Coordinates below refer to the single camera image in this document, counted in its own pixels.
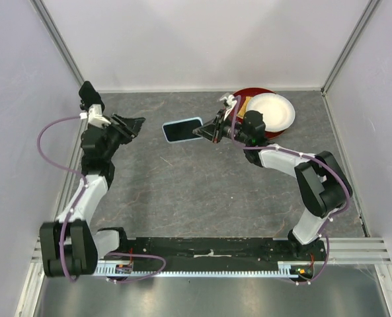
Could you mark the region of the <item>blue-cased smartphone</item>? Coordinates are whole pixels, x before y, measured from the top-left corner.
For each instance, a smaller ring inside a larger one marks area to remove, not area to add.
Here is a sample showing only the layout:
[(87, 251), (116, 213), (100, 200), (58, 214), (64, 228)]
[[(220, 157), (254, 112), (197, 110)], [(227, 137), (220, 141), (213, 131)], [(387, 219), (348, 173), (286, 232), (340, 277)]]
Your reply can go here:
[(163, 135), (168, 143), (182, 143), (201, 139), (200, 136), (193, 134), (193, 131), (203, 125), (200, 117), (187, 118), (162, 125)]

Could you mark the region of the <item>black smartphone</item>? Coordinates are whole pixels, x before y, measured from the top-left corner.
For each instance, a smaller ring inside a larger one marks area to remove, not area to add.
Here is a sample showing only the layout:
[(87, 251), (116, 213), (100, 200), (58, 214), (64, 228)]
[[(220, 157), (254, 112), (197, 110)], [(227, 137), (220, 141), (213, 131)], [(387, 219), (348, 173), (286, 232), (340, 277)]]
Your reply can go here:
[(80, 109), (87, 111), (93, 104), (103, 105), (100, 94), (95, 90), (90, 81), (85, 81), (79, 89), (81, 100)]

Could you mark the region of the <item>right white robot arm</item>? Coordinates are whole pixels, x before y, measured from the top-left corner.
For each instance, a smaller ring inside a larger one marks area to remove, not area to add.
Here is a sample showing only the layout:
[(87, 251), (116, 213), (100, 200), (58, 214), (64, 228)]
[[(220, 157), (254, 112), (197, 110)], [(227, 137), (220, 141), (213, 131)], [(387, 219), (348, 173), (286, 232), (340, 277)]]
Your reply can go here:
[(350, 205), (353, 191), (332, 153), (305, 154), (271, 143), (260, 112), (249, 110), (241, 122), (228, 118), (225, 110), (194, 129), (193, 133), (212, 143), (224, 137), (240, 146), (246, 159), (261, 168), (277, 170), (296, 179), (305, 210), (289, 232), (288, 255), (306, 257), (331, 219)]

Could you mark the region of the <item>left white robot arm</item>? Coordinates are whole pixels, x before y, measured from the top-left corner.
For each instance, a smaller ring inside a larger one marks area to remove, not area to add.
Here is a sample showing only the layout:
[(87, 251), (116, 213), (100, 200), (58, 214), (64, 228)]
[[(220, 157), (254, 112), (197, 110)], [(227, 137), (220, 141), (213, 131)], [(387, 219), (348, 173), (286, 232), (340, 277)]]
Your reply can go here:
[(55, 221), (45, 222), (39, 230), (44, 273), (47, 277), (75, 280), (95, 272), (98, 261), (107, 254), (124, 259), (129, 244), (122, 240), (124, 230), (114, 227), (92, 234), (91, 219), (110, 189), (115, 166), (112, 162), (119, 146), (132, 142), (145, 118), (112, 115), (101, 126), (88, 123), (80, 136), (81, 169), (77, 191)]

